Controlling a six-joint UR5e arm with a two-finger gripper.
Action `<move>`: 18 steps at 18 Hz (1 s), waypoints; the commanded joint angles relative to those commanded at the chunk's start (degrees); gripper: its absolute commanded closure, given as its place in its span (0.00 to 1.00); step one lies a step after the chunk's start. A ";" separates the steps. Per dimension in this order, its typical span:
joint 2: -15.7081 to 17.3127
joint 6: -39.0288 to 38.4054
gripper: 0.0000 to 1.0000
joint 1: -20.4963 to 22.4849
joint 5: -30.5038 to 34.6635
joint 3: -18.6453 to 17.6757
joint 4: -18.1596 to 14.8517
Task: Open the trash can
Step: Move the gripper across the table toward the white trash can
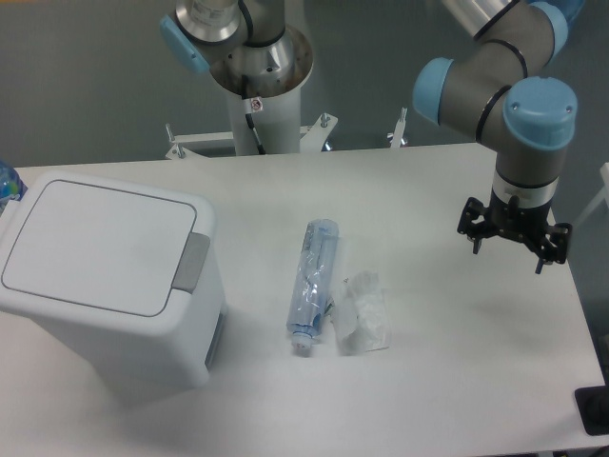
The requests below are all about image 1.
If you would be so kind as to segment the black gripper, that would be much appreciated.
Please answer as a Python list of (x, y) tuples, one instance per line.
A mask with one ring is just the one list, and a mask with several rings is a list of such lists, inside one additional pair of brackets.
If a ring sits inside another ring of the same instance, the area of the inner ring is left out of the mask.
[(541, 274), (545, 266), (566, 263), (572, 238), (571, 224), (548, 225), (550, 208), (551, 201), (535, 208), (521, 208), (516, 196), (505, 203), (495, 192), (491, 193), (489, 207), (470, 197), (463, 207), (457, 232), (473, 244), (474, 254), (480, 252), (483, 240), (495, 236), (519, 241), (537, 255), (535, 273)]

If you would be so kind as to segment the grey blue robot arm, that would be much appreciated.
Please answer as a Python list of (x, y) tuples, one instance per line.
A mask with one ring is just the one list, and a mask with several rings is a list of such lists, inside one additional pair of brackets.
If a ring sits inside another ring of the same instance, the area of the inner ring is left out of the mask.
[[(464, 62), (436, 58), (419, 73), (412, 105), (496, 155), (488, 203), (469, 199), (458, 231), (475, 248), (499, 236), (525, 245), (541, 266), (566, 261), (572, 228), (547, 217), (575, 133), (576, 94), (540, 71), (569, 33), (564, 7), (545, 1), (449, 1), (478, 43)], [(224, 90), (236, 152), (301, 152), (300, 90), (312, 70), (305, 36), (281, 1), (179, 1), (160, 21), (175, 58)]]

